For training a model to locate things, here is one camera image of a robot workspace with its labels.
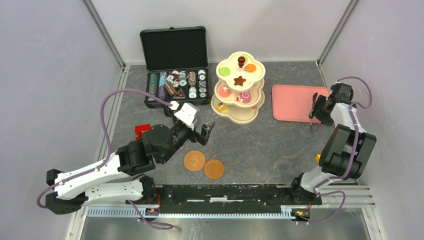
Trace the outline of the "black serving tongs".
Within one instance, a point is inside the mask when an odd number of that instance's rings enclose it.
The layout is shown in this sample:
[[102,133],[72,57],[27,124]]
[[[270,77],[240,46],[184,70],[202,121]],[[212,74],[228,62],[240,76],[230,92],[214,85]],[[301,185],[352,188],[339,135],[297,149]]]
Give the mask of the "black serving tongs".
[[317,97],[318,97],[318,93],[317,92],[315,92],[314,94],[313,94],[313,96],[312,96],[312,105],[311,105],[311,110],[310,110],[310,112],[309,112],[309,114],[308,114],[308,118],[309,118],[309,132],[311,133],[311,134],[313,134],[314,132],[316,132],[317,130],[318,130],[318,128],[319,128],[319,126],[320,126],[320,124],[318,125],[318,127],[314,130],[314,128],[313,128],[313,119],[314,119],[314,117],[315,117],[315,112],[316,112],[316,110],[315,110],[315,105],[316,105],[316,102],[317,102]]

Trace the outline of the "patterned round wooden coaster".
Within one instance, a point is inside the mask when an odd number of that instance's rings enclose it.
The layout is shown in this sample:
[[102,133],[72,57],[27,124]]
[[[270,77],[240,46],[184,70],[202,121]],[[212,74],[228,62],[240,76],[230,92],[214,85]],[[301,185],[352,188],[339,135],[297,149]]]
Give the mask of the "patterned round wooden coaster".
[[197,172],[204,168],[204,165],[206,164],[206,157],[202,152],[192,150],[184,156],[183,164],[187,170]]

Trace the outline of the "plain round wooden coaster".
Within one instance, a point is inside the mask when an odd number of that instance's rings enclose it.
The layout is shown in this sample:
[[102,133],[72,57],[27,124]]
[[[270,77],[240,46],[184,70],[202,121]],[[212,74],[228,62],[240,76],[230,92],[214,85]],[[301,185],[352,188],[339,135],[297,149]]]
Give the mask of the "plain round wooden coaster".
[[225,166],[220,160],[211,159],[205,163],[203,170],[209,179],[216,180],[223,176]]

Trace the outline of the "yellow roll cake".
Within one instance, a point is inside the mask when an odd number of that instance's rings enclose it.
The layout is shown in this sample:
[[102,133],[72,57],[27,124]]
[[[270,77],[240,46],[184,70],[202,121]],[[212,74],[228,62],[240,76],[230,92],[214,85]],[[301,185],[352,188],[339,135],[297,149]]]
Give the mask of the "yellow roll cake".
[[219,103],[216,105],[216,109],[218,110],[218,112],[219,112],[219,113],[223,113],[223,112],[224,112],[224,111],[226,111],[228,108],[229,108],[229,105],[224,104],[224,103],[221,103],[221,102],[219,102]]

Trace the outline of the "pink cupcake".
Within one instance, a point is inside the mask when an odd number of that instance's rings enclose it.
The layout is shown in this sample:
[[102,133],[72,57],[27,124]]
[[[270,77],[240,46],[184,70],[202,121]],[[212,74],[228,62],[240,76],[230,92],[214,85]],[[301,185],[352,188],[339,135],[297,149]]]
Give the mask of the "pink cupcake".
[[227,98],[232,94],[231,89],[227,85],[222,85],[218,90],[218,95],[221,98]]

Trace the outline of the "chocolate star cookie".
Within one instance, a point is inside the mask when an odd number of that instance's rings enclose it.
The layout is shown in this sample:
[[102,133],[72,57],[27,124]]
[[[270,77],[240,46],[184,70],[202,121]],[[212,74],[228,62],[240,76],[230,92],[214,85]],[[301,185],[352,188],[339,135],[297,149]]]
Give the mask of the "chocolate star cookie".
[[234,85],[235,86],[241,86],[241,87],[246,82],[246,79],[243,78],[241,75],[239,77],[234,78],[233,80],[234,80]]

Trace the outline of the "orange flower cookie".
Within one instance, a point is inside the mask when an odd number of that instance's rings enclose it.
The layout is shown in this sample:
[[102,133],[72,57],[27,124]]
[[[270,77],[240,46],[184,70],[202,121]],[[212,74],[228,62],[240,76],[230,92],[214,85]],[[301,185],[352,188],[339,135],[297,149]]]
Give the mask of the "orange flower cookie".
[[255,64],[253,64],[253,63],[249,63],[249,64],[246,65],[245,70],[248,73],[253,73],[253,72],[255,72],[257,70],[257,66]]

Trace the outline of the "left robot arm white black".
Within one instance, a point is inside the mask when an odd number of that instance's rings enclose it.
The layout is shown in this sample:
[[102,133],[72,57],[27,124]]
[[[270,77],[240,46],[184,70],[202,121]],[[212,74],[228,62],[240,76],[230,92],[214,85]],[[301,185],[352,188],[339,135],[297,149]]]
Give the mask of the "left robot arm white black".
[[158,194],[154,180],[145,173],[169,161],[186,141],[206,145],[215,124],[204,123],[200,132],[181,120],[172,127],[157,124],[104,160],[69,172],[51,169],[46,183],[53,191],[45,196],[45,207],[64,215],[95,203],[151,204]]

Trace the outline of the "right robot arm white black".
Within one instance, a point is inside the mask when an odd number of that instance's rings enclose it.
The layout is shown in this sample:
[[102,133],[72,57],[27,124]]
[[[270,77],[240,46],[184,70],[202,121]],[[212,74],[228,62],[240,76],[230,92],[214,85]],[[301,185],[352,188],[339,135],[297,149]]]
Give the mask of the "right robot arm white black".
[[308,116],[335,129],[319,155],[318,166],[292,181],[288,196],[295,204],[318,196],[320,188],[330,183],[358,179],[377,143],[377,137],[360,124],[357,108],[365,106],[353,101],[353,88],[338,81],[330,89],[329,96],[315,94]]

